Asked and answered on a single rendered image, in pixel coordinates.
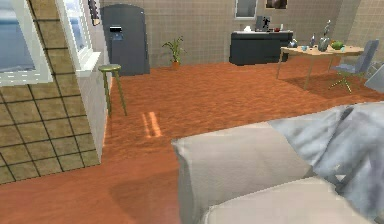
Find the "beige sofa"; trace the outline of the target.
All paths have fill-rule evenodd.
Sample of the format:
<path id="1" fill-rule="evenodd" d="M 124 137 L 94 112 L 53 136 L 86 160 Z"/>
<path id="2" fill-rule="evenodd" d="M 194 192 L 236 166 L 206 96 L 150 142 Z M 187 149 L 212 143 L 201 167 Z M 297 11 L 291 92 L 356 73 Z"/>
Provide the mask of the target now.
<path id="1" fill-rule="evenodd" d="M 176 139 L 181 224 L 374 224 L 266 122 Z"/>

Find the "dark grey fridge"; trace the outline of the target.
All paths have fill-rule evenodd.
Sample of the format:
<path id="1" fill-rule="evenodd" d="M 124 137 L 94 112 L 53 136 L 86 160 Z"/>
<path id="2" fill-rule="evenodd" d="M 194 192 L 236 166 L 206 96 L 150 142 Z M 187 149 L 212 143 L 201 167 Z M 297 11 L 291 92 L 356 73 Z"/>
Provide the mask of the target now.
<path id="1" fill-rule="evenodd" d="M 123 76 L 149 74 L 144 9 L 120 3 L 102 7 L 101 16 L 110 63 Z"/>

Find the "green potted house plant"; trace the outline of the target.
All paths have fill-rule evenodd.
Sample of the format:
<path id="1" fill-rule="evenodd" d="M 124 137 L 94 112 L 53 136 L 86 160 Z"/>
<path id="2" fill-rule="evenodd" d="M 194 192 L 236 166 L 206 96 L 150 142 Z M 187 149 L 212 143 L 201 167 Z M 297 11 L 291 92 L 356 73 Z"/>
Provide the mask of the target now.
<path id="1" fill-rule="evenodd" d="M 181 43 L 183 42 L 183 37 L 179 36 L 178 38 L 173 39 L 172 41 L 168 41 L 163 44 L 163 47 L 168 47 L 171 51 L 172 58 L 171 68 L 173 70 L 177 70 L 180 67 L 180 54 L 185 52 L 185 50 L 181 47 Z"/>

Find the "dark grey sideboard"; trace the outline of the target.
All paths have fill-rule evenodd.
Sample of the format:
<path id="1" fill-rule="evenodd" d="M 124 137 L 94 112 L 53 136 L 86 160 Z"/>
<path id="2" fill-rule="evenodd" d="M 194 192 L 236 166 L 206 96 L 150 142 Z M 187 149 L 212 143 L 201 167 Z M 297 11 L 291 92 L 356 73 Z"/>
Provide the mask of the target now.
<path id="1" fill-rule="evenodd" d="M 292 40 L 292 31 L 235 31 L 231 34 L 229 62 L 238 66 L 286 62 L 288 54 L 280 56 L 280 48 Z"/>

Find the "white framed window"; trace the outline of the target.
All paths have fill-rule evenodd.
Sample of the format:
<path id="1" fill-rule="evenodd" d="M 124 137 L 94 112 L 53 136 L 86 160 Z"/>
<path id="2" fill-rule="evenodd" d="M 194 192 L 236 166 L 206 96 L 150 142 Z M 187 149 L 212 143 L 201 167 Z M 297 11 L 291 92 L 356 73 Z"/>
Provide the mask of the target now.
<path id="1" fill-rule="evenodd" d="M 52 81 L 27 0 L 0 0 L 0 87 Z"/>
<path id="2" fill-rule="evenodd" d="M 93 50 L 82 0 L 55 0 L 77 77 L 89 77 L 99 59 Z"/>
<path id="3" fill-rule="evenodd" d="M 251 19 L 256 16 L 258 0 L 235 0 L 235 18 Z"/>

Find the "light wood dining table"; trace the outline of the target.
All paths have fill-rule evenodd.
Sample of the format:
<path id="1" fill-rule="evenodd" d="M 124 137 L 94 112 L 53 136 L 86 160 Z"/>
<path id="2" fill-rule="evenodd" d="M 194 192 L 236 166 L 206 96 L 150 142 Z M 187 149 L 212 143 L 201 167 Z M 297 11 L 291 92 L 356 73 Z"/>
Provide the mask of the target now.
<path id="1" fill-rule="evenodd" d="M 335 57 L 359 56 L 363 52 L 364 52 L 364 49 L 362 47 L 355 47 L 355 46 L 345 46 L 343 50 L 334 50 L 332 47 L 328 47 L 325 52 L 321 52 L 317 48 L 308 48 L 307 50 L 302 50 L 300 46 L 296 48 L 281 47 L 276 78 L 279 78 L 280 68 L 282 64 L 282 56 L 285 53 L 287 53 L 289 56 L 302 56 L 302 57 L 310 58 L 310 66 L 308 68 L 308 72 L 307 72 L 306 80 L 304 84 L 304 89 L 307 89 L 312 68 L 317 58 L 329 57 L 330 65 L 331 65 Z"/>

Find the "dark striped wall hanging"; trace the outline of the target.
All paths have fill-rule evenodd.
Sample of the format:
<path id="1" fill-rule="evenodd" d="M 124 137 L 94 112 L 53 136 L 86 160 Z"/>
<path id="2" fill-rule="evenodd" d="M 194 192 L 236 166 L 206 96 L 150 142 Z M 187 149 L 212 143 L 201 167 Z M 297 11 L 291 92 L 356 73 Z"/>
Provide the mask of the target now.
<path id="1" fill-rule="evenodd" d="M 95 0 L 88 0 L 88 7 L 90 10 L 92 25 L 97 26 L 100 23 L 100 18 L 98 16 L 96 1 Z"/>

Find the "green round stool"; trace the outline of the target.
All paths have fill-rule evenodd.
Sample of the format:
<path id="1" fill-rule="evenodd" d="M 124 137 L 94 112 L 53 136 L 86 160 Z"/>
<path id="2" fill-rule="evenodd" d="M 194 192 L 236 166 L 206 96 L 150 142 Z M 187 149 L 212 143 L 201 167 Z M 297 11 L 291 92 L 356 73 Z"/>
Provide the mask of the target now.
<path id="1" fill-rule="evenodd" d="M 127 115 L 127 109 L 126 109 L 126 103 L 124 98 L 124 93 L 121 86 L 120 81 L 120 75 L 119 71 L 121 70 L 121 66 L 118 64 L 107 64 L 107 65 L 101 65 L 98 67 L 98 70 L 102 73 L 103 78 L 103 86 L 104 86 L 104 94 L 105 94 L 105 100 L 107 104 L 107 111 L 108 116 L 112 115 L 112 103 L 111 103 L 111 97 L 110 97 L 110 90 L 112 88 L 112 81 L 108 80 L 107 74 L 111 73 L 111 77 L 115 78 L 121 105 L 124 111 L 124 115 Z"/>

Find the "grey coffee machine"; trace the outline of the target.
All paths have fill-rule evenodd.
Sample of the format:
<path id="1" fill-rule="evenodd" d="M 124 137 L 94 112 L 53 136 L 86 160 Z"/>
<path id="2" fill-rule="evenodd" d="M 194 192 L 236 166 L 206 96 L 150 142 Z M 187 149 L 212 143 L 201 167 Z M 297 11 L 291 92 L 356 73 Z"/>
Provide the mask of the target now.
<path id="1" fill-rule="evenodd" d="M 255 30 L 258 32 L 267 32 L 269 30 L 269 23 L 271 19 L 269 16 L 258 16 L 256 18 Z"/>

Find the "grey blue sofa cushion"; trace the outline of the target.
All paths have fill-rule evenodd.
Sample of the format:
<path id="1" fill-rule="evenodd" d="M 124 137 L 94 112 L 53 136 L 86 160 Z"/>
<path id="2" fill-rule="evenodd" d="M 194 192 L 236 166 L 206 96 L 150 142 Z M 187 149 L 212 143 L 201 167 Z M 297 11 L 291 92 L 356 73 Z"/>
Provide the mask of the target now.
<path id="1" fill-rule="evenodd" d="M 361 215 L 384 224 L 384 101 L 336 106 L 270 125 Z"/>

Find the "dark framed wall picture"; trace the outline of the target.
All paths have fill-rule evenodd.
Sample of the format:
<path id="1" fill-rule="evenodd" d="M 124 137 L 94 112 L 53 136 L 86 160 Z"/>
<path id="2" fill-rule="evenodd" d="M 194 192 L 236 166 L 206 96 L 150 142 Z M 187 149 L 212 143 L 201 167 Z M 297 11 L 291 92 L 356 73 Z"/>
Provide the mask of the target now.
<path id="1" fill-rule="evenodd" d="M 266 0 L 266 7 L 271 9 L 286 9 L 287 0 Z"/>

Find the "blue grey chair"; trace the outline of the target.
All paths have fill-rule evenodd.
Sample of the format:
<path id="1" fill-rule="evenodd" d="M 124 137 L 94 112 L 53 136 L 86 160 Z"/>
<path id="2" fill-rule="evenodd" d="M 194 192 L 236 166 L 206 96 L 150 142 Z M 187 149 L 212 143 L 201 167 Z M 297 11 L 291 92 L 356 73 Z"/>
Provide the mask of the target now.
<path id="1" fill-rule="evenodd" d="M 341 76 L 341 79 L 333 83 L 329 89 L 344 84 L 349 92 L 352 92 L 350 84 L 347 80 L 348 77 L 357 76 L 360 79 L 363 79 L 368 68 L 372 62 L 372 59 L 377 51 L 379 45 L 379 40 L 370 40 L 364 47 L 363 53 L 358 57 L 354 65 L 351 64 L 339 64 L 333 67 L 333 70 L 337 71 L 337 74 Z"/>

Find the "grey tall vase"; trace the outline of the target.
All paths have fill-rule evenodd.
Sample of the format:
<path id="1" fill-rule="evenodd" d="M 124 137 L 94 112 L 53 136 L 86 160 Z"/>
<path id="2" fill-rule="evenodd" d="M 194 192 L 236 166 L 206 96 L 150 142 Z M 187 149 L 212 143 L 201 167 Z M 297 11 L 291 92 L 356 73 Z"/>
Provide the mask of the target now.
<path id="1" fill-rule="evenodd" d="M 318 50 L 320 52 L 325 52 L 328 48 L 330 38 L 328 37 L 328 32 L 330 30 L 331 21 L 328 21 L 323 32 L 323 36 L 320 38 L 318 43 Z"/>

